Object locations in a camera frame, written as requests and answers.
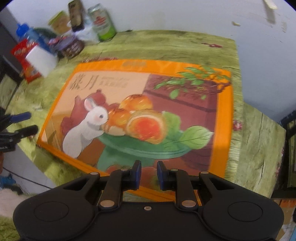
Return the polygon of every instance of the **white rabbit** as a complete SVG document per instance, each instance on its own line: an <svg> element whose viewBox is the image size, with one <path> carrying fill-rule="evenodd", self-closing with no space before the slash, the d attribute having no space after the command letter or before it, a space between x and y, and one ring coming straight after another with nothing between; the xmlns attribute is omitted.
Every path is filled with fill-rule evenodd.
<svg viewBox="0 0 296 241"><path fill-rule="evenodd" d="M69 130L63 141L64 153L73 158L77 158L94 138L104 133L101 125L108 120L107 110L97 106L92 98L85 99L84 107L88 111L85 119Z"/></svg>

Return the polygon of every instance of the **rabbit ear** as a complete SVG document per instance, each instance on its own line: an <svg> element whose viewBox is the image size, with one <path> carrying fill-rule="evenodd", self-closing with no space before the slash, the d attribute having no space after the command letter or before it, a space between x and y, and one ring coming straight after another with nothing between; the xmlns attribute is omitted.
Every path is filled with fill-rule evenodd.
<svg viewBox="0 0 296 241"><path fill-rule="evenodd" d="M84 101L84 107L87 111L91 111L93 108L97 107L97 105L92 98L87 98Z"/></svg>

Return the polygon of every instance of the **rabbit head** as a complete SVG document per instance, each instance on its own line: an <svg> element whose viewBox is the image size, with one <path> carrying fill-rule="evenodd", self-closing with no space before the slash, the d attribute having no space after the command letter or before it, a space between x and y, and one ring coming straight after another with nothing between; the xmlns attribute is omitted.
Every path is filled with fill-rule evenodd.
<svg viewBox="0 0 296 241"><path fill-rule="evenodd" d="M102 107L96 105L92 98L87 98L84 101L84 107L88 111L85 120L96 126L100 126L105 124L108 120L108 112L107 110Z"/></svg>

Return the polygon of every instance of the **white fur rug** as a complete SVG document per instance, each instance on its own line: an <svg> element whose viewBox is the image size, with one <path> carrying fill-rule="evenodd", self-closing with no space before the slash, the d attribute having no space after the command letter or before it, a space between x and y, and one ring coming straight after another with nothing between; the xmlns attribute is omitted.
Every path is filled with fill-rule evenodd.
<svg viewBox="0 0 296 241"><path fill-rule="evenodd" d="M0 216L12 218L15 208L27 198L24 195L19 196L10 189L0 190Z"/></svg>

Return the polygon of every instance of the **black cable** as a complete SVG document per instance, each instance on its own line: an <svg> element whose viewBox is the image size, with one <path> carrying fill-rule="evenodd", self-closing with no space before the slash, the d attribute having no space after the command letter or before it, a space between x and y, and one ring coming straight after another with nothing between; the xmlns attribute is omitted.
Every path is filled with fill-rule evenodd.
<svg viewBox="0 0 296 241"><path fill-rule="evenodd" d="M48 186L45 186L45 185L43 185L43 184L40 184L40 183L34 182L34 181L29 180L29 179L27 179L27 178L24 178L24 177L22 177L22 176L20 176L20 175L18 175L18 174L15 174L14 172L12 172L12 171L10 171L10 170L7 170L5 167L3 167L3 169L6 170L6 171L8 171L9 173L11 173L11 174L13 174L13 175L16 175L16 176L19 177L19 178L22 178L22 179L26 180L26 181L29 181L29 182L32 182L32 183L37 184L37 185L39 185L39 186L42 186L42 187L45 187L45 188L51 189L51 188L48 187Z"/></svg>

